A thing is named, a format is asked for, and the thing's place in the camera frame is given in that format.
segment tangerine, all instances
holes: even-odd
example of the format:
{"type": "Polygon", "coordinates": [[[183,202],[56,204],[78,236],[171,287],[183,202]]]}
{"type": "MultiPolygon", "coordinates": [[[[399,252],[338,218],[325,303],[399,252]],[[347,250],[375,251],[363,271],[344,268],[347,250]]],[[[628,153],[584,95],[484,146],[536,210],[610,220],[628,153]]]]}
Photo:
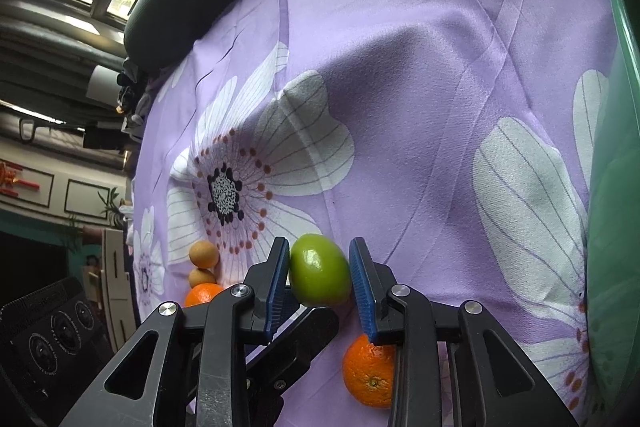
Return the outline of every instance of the tangerine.
{"type": "Polygon", "coordinates": [[[222,292],[222,290],[224,290],[222,286],[212,282],[195,285],[191,288],[190,292],[187,293],[184,299],[184,305],[185,307],[196,306],[198,304],[204,304],[205,302],[211,302],[211,299],[222,292]]]}
{"type": "Polygon", "coordinates": [[[389,409],[395,366],[396,346],[374,346],[367,335],[361,335],[344,354],[342,379],[361,404],[389,409]]]}

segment small yellow fruit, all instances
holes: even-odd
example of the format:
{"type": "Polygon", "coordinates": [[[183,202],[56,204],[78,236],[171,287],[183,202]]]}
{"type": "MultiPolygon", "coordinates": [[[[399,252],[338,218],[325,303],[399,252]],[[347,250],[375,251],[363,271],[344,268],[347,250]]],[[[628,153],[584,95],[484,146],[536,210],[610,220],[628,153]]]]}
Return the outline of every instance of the small yellow fruit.
{"type": "Polygon", "coordinates": [[[204,284],[206,282],[216,282],[216,277],[209,270],[194,268],[189,272],[189,286],[192,288],[198,284],[204,284]]]}
{"type": "Polygon", "coordinates": [[[218,248],[209,241],[196,241],[189,249],[189,259],[198,268],[213,268],[219,258],[218,248]]]}

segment screw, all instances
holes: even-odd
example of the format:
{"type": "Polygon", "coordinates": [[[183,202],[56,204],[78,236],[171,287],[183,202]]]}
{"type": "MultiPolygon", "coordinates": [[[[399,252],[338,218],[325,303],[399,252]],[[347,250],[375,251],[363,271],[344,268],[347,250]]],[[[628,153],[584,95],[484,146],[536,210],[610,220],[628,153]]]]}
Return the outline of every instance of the screw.
{"type": "Polygon", "coordinates": [[[478,315],[482,312],[482,304],[476,301],[467,301],[465,302],[465,310],[472,315],[478,315]]]}
{"type": "Polygon", "coordinates": [[[178,306],[175,302],[163,302],[160,304],[158,311],[163,317],[168,317],[178,311],[178,306]]]}
{"type": "Polygon", "coordinates": [[[406,297],[411,292],[411,288],[405,284],[396,284],[391,288],[391,293],[396,297],[406,297]]]}
{"type": "Polygon", "coordinates": [[[231,295],[234,297],[244,297],[245,295],[249,295],[250,289],[246,284],[236,284],[233,288],[231,288],[231,295]]]}

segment purple fabric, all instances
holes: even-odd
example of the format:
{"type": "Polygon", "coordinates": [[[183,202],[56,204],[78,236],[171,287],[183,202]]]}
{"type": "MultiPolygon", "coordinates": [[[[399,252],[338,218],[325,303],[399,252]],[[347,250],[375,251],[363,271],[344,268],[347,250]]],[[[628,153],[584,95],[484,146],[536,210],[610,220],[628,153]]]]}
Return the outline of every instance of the purple fabric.
{"type": "MultiPolygon", "coordinates": [[[[399,282],[485,304],[587,419],[590,140],[615,44],[609,0],[237,0],[148,116],[141,315],[184,300],[198,239],[219,244],[229,285],[273,235],[345,251],[361,235],[399,282]]],[[[342,384],[360,325],[340,313],[279,426],[386,425],[342,384]]],[[[450,393],[443,409],[451,425],[450,393]]]]}

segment green plastic container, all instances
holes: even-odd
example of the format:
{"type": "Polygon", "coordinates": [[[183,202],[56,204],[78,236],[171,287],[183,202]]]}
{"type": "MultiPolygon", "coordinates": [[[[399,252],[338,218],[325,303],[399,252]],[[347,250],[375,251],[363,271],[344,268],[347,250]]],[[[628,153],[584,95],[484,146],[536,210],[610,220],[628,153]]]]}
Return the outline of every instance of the green plastic container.
{"type": "Polygon", "coordinates": [[[640,369],[640,0],[611,0],[619,45],[598,114],[589,203],[591,358],[608,407],[640,369]]]}

